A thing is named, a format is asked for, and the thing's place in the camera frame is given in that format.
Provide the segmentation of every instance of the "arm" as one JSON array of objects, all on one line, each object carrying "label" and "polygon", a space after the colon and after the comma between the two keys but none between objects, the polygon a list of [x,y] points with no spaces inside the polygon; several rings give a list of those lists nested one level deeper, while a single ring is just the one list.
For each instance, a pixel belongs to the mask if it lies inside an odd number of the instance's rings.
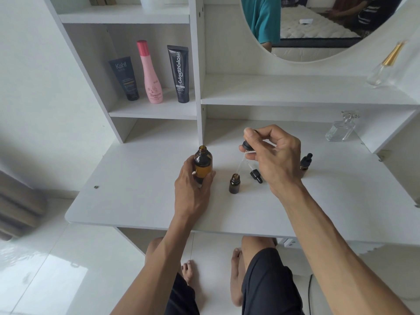
[{"label": "arm", "polygon": [[370,2],[369,1],[362,1],[355,7],[352,7],[351,9],[348,9],[346,11],[338,12],[337,10],[331,10],[330,17],[331,18],[343,18],[345,16],[350,16],[359,13],[361,10],[363,10],[366,6],[368,6]]},{"label": "arm", "polygon": [[[283,204],[299,243],[334,314],[412,314],[350,249],[299,179],[300,141],[271,125],[247,128],[245,140],[260,172]],[[264,142],[270,139],[276,146]]]},{"label": "arm", "polygon": [[175,214],[168,232],[111,315],[159,315],[165,312],[187,238],[207,209],[215,176],[215,171],[208,174],[199,188],[192,175],[193,159],[191,156],[185,161],[175,181]]}]

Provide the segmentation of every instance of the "black cable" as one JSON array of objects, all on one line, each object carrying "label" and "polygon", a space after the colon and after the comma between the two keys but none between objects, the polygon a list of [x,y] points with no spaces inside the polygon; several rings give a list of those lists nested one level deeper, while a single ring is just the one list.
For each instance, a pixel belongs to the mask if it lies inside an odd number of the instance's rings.
[{"label": "black cable", "polygon": [[311,274],[311,277],[309,278],[309,285],[308,285],[308,306],[309,306],[309,315],[312,315],[311,313],[311,297],[310,297],[310,293],[311,293],[311,283],[312,283],[312,277],[314,275]]}]

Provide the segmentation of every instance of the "pink bottle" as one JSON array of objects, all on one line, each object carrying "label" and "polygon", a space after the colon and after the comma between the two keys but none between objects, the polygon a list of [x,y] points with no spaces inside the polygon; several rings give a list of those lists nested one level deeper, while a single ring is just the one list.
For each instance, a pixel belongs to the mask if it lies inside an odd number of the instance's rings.
[{"label": "pink bottle", "polygon": [[152,104],[159,104],[163,101],[162,87],[153,68],[147,41],[137,41],[137,47],[143,63],[144,88],[146,89],[147,97]]}]

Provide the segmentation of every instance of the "desk surface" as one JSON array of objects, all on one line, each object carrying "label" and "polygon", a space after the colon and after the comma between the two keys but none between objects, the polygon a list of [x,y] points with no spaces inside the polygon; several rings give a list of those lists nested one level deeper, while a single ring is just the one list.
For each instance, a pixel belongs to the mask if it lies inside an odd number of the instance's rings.
[{"label": "desk surface", "polygon": [[[167,229],[174,188],[183,161],[197,150],[195,121],[142,120],[127,142],[113,144],[66,214],[69,222]],[[206,213],[194,231],[294,237],[281,203],[266,182],[241,172],[239,194],[228,182],[242,158],[245,127],[271,121],[208,120],[205,143],[217,171]],[[420,245],[420,210],[378,157],[357,135],[348,142],[325,140],[330,124],[277,122],[313,153],[302,180],[348,241]]]}]

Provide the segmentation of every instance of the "pink cap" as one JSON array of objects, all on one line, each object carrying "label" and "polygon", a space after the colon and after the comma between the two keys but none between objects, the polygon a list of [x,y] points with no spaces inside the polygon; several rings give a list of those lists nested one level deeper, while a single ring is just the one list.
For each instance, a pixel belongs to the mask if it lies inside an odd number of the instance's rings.
[{"label": "pink cap", "polygon": [[149,47],[147,46],[146,40],[137,41],[137,47],[139,48],[140,56],[149,56]]}]

